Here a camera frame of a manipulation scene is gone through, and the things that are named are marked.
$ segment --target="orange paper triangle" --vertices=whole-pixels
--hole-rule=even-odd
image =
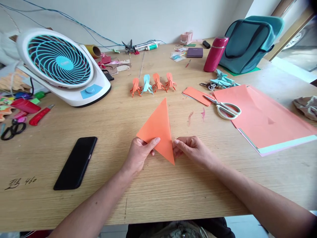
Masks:
[[[155,109],[136,136],[146,143],[156,137],[160,137],[161,140],[154,149],[175,165],[166,98]]]

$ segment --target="desk fan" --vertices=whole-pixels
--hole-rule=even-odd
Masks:
[[[19,68],[74,107],[89,106],[111,90],[111,84],[84,45],[58,32],[33,28],[22,33]]]

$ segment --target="white-handled scissors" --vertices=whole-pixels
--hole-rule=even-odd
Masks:
[[[223,119],[226,120],[233,120],[236,119],[240,114],[241,114],[241,109],[234,104],[228,103],[228,102],[218,102],[216,100],[213,100],[212,98],[204,95],[205,98],[207,98],[208,100],[212,101],[215,105],[217,105],[217,111],[219,116],[221,116]],[[228,117],[226,116],[224,113],[222,113],[221,111],[227,113],[228,115],[232,116],[232,117]]]

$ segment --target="teal bag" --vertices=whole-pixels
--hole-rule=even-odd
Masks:
[[[273,49],[283,26],[278,17],[251,16],[235,21],[226,32],[229,41],[219,64],[236,74],[253,70]]]

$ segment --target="orange paper sheet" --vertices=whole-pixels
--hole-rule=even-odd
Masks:
[[[147,143],[160,137],[161,140],[154,149],[175,165],[166,98],[155,109],[136,136]]]
[[[241,128],[257,148],[317,134],[317,128],[251,86],[219,90],[215,97],[241,108],[241,115],[232,123]]]
[[[209,101],[208,99],[206,99],[204,97],[204,95],[207,95],[210,97],[210,95],[203,93],[201,91],[198,91],[197,89],[194,89],[193,87],[188,87],[183,91],[184,94],[196,99],[197,101],[201,102],[202,104],[206,105],[206,106],[210,106],[211,105],[211,101]]]

